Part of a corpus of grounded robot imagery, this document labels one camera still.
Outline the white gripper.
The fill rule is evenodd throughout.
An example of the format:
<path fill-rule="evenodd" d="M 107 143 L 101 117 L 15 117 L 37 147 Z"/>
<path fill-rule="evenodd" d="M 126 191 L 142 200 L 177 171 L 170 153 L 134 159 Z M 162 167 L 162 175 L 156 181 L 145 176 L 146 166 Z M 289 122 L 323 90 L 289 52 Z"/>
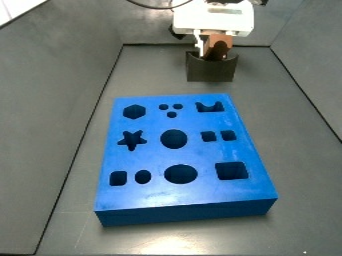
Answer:
<path fill-rule="evenodd" d="M 174 9 L 173 29 L 193 34 L 200 56 L 206 54 L 206 31 L 246 37 L 254 29 L 254 6 L 249 0 L 193 0 Z"/>

